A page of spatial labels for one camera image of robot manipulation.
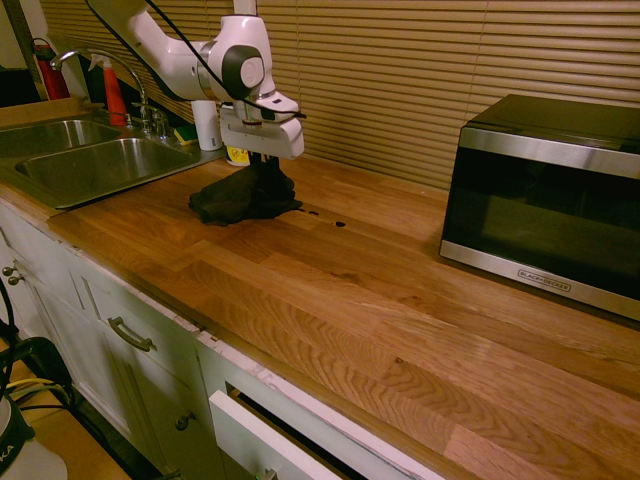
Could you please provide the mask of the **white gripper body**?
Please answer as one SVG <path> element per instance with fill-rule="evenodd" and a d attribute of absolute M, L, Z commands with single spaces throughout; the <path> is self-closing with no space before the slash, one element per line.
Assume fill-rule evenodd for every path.
<path fill-rule="evenodd" d="M 303 129 L 298 119 L 250 126 L 225 106 L 220 108 L 219 118 L 222 141 L 229 147 L 286 159 L 295 159 L 304 152 Z"/>

